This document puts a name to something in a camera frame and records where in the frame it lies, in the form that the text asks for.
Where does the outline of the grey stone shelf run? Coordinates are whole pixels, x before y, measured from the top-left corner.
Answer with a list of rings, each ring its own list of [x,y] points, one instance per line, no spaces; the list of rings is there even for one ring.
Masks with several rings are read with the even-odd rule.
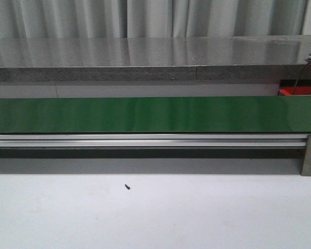
[[[0,82],[295,79],[311,35],[4,38]]]

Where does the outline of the green conveyor belt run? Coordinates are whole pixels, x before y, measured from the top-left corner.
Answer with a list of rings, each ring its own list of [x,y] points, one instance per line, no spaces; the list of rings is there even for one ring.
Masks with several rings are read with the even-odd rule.
[[[311,96],[0,99],[0,133],[311,132]]]

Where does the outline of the red plastic tray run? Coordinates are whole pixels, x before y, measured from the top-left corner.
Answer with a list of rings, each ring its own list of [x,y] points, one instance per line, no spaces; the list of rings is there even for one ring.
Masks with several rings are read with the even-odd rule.
[[[311,79],[299,80],[295,86],[295,80],[282,80],[279,85],[278,95],[311,95]]]

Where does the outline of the white pleated curtain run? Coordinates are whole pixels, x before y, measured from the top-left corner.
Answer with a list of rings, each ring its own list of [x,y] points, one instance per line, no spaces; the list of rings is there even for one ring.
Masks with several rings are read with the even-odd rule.
[[[298,35],[306,1],[0,1],[0,38]]]

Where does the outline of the aluminium conveyor side rail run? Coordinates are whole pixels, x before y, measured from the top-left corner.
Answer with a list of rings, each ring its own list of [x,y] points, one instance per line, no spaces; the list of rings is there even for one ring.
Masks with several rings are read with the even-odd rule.
[[[307,134],[0,134],[0,147],[305,147]]]

